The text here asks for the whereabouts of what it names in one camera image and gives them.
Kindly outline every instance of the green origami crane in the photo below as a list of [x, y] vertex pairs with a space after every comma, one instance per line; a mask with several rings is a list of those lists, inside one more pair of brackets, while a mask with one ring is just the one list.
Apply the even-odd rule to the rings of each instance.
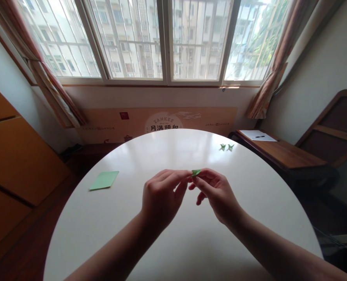
[[197, 176], [200, 172], [201, 172], [201, 170], [192, 170], [193, 174], [191, 175], [191, 177]]

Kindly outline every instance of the forearm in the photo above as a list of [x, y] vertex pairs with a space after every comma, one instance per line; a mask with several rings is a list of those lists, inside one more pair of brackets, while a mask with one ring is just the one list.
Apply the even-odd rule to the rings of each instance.
[[346, 273], [277, 235], [245, 212], [229, 229], [277, 280], [347, 280]]
[[125, 280], [160, 233], [139, 213], [67, 280]]

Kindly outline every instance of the green paper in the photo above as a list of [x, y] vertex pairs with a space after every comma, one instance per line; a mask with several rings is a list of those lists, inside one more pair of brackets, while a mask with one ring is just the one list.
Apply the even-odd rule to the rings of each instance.
[[119, 171], [101, 172], [89, 190], [97, 190], [111, 187]]
[[191, 177], [198, 175], [200, 172], [201, 170], [192, 170], [193, 175], [191, 175]]

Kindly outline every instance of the hand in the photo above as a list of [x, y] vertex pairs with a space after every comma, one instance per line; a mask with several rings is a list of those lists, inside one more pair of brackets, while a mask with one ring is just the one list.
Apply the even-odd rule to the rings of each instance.
[[189, 186], [189, 190], [193, 190], [196, 186], [201, 190], [197, 205], [201, 205], [201, 202], [208, 198], [216, 217], [228, 228], [244, 213], [224, 175], [205, 168], [201, 169], [198, 176], [191, 178], [191, 181], [193, 183]]
[[181, 206], [190, 175], [192, 172], [186, 170], [163, 170], [145, 183], [141, 214], [146, 223], [159, 231], [171, 223]]

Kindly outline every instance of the pink curtain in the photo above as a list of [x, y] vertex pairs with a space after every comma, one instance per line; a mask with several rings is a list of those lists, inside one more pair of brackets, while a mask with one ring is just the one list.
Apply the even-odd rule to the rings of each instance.
[[279, 83], [279, 74], [283, 71], [283, 66], [297, 41], [300, 31], [302, 30], [301, 22], [308, 12], [312, 12], [312, 0], [295, 0], [292, 3], [290, 18], [285, 25], [285, 29], [276, 48], [271, 72], [259, 88], [257, 95], [250, 104], [246, 116], [250, 119], [264, 119], [272, 98], [272, 94]]
[[0, 0], [0, 24], [20, 55], [28, 62], [38, 86], [64, 128], [85, 125], [85, 118], [76, 108], [63, 86], [44, 62], [15, 0]]

